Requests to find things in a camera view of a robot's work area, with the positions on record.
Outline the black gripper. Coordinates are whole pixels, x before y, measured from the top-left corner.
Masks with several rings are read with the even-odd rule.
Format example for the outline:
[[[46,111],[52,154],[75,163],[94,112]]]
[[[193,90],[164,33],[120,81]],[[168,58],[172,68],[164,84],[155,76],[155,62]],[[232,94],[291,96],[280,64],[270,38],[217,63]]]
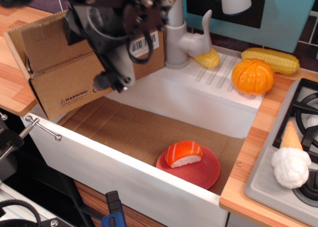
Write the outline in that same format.
[[[126,50],[128,35],[117,9],[70,5],[64,31],[68,45],[86,40],[104,67],[93,80],[96,90],[122,92],[134,84],[133,63]]]

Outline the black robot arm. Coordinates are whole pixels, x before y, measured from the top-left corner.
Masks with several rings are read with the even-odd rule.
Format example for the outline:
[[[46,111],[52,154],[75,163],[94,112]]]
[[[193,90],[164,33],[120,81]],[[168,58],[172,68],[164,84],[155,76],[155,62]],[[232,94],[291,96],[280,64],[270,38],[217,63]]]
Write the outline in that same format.
[[[32,0],[0,0],[2,7],[23,7]],[[153,30],[162,30],[174,0],[67,0],[64,19],[69,45],[86,40],[104,67],[94,78],[97,90],[122,92],[135,83],[134,64],[145,64],[131,53],[134,40],[143,36],[151,55]]]

